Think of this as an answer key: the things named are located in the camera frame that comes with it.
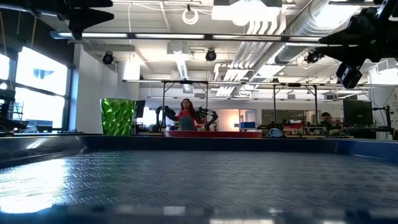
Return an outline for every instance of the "long hair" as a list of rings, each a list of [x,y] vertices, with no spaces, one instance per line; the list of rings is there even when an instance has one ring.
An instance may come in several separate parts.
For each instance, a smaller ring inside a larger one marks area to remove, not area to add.
[[[181,103],[180,103],[181,110],[184,110],[184,109],[185,109],[185,108],[184,108],[184,105],[183,105],[183,102],[184,102],[185,100],[188,100],[188,102],[189,102],[189,108],[188,108],[189,114],[191,115],[192,118],[196,118],[197,112],[196,112],[195,109],[193,108],[192,102],[191,102],[188,98],[183,99],[183,100],[181,101]]]

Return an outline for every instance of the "computer monitor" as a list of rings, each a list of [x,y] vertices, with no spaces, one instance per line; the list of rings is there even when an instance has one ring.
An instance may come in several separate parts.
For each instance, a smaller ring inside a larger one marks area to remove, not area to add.
[[[145,100],[137,100],[136,101],[136,111],[135,111],[135,118],[142,118],[144,115],[144,107],[145,107]]]
[[[345,124],[373,124],[372,103],[360,100],[343,100]]]

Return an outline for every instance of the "red shirt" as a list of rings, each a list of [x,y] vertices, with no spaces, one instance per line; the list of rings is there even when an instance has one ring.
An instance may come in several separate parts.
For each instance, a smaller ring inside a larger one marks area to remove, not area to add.
[[[181,110],[178,115],[175,117],[175,121],[179,121],[180,118],[185,117],[185,116],[191,116],[189,111],[187,110]],[[198,124],[203,124],[203,121],[196,116],[193,118]]]

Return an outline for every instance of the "red table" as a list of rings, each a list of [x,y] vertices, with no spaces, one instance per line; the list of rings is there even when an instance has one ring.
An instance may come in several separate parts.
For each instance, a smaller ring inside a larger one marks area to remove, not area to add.
[[[166,131],[166,137],[180,138],[261,138],[261,132],[238,131]]]

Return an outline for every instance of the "blue platform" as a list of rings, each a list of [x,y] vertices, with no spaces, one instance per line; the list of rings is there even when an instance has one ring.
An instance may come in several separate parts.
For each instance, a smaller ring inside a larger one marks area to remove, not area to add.
[[[398,208],[397,151],[355,139],[2,138],[0,209]]]

